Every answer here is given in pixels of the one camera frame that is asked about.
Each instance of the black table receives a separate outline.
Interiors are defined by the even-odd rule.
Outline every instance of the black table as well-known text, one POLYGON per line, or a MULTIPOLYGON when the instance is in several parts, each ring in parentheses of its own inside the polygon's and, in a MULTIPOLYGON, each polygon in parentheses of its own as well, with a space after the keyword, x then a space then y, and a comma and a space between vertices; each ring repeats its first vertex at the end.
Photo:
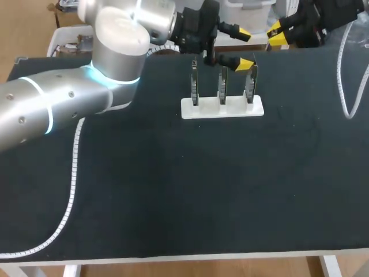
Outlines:
MULTIPOLYGON (((150 57, 131 106, 85 121, 66 228, 45 250, 11 262, 369 248, 369 96, 353 120, 344 118, 337 53, 255 53, 265 115, 201 120, 180 116, 193 57, 150 57)), ((29 59, 10 79, 88 62, 29 59)), ((349 107, 368 63, 365 50, 345 52, 349 107)), ((201 96, 216 95, 218 70, 200 67, 201 96)), ((229 94, 240 94, 242 81, 231 79, 229 94)), ((69 197, 75 128, 0 155, 0 252, 35 247, 55 231, 69 197)))

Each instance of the cardboard box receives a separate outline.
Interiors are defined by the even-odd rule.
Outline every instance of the cardboard box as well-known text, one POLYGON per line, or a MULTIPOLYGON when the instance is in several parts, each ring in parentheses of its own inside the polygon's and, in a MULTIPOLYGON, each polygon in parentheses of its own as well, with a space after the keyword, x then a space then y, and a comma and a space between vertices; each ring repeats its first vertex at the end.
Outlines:
POLYGON ((54 12, 57 28, 85 25, 85 23, 78 18, 76 12, 63 12, 58 9, 58 4, 54 5, 53 3, 51 3, 47 6, 47 9, 51 12, 54 12))

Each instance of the white spiral cable wrap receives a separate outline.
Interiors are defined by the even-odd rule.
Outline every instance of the white spiral cable wrap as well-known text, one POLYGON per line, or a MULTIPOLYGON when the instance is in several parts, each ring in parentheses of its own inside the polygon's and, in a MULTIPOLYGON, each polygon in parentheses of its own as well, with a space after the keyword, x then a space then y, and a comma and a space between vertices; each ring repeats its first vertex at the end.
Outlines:
POLYGON ((148 51, 147 57, 156 52, 163 51, 163 50, 172 50, 175 52, 179 52, 179 47, 176 45, 169 45, 169 44, 161 45, 161 46, 150 49, 148 51))
POLYGON ((369 78, 369 65, 368 65, 367 69, 365 70, 364 76, 362 78, 362 82, 360 83, 360 87, 359 87, 359 90, 357 92, 355 104, 353 105, 351 113, 349 113, 348 110, 347 110, 344 88, 342 86, 341 64, 342 64, 342 56, 343 56, 343 53, 344 53, 346 40, 347 40, 348 34, 350 33, 351 27, 352 27, 352 23, 349 23, 346 27, 344 36, 342 38, 340 51, 338 52, 338 61, 337 61, 337 85, 338 85, 338 90, 340 92, 342 108, 344 110, 344 114, 345 114, 345 117, 347 119, 352 119, 355 116, 355 114, 357 112, 357 109, 359 108, 360 102, 362 100, 364 89, 365 89, 365 86, 366 86, 368 78, 369 78))
MULTIPOLYGON (((174 45, 162 45, 156 48, 151 49, 147 53, 147 57, 162 51, 162 50, 173 50, 176 52, 179 52, 179 47, 174 45)), ((58 228, 55 230, 55 232, 51 235, 51 237, 45 241, 43 244, 40 244, 39 246, 32 248, 30 250, 22 251, 22 252, 14 252, 14 253, 0 253, 0 259, 16 259, 21 257, 26 257, 32 254, 35 254, 44 248, 48 247, 50 244, 52 244, 53 241, 56 240, 56 238, 60 235, 61 231, 64 229, 65 224, 68 221, 68 218, 71 213, 71 209, 73 207, 74 203, 74 197, 76 196, 76 182, 77 182, 77 166, 78 166, 78 148, 80 144, 80 135, 83 127, 83 123, 85 122, 85 118, 80 119, 78 122, 76 133, 74 134, 74 143, 73 143, 73 161, 71 166, 71 181, 70 181, 70 193, 69 193, 69 201, 66 208, 66 211, 64 213, 64 216, 62 218, 62 221, 60 222, 58 228)))

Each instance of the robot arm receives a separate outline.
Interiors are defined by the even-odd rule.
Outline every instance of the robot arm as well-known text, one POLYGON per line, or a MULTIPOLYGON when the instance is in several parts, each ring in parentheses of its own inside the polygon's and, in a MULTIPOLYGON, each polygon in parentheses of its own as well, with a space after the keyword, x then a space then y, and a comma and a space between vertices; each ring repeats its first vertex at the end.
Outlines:
POLYGON ((297 43, 298 46, 323 45, 327 32, 357 19, 363 11, 369 11, 368 0, 300 0, 298 11, 279 19, 268 31, 269 44, 282 46, 297 43))
POLYGON ((238 25, 221 23, 219 3, 175 11, 171 0, 80 0, 79 17, 93 26, 90 65, 53 70, 0 85, 0 151, 77 123, 87 115, 127 107, 135 95, 150 43, 173 41, 182 53, 206 51, 204 62, 234 71, 253 62, 214 51, 217 32, 248 41, 238 25))

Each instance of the wooden floor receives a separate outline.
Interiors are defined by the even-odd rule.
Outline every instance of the wooden floor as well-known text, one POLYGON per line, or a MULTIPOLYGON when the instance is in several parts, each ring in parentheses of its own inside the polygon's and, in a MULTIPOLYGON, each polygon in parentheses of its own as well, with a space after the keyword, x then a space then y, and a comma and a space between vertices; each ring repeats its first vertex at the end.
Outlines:
MULTIPOLYGON (((0 83, 4 82, 17 56, 45 57, 55 31, 54 15, 46 9, 52 0, 0 0, 0 83)), ((343 277, 351 277, 368 255, 338 258, 343 277)), ((47 276, 63 276, 63 267, 43 267, 47 276)), ((0 277, 6 276, 0 270, 0 277)), ((214 277, 321 277, 319 259, 255 259, 195 261, 125 265, 89 265, 81 276, 214 276, 214 277)))

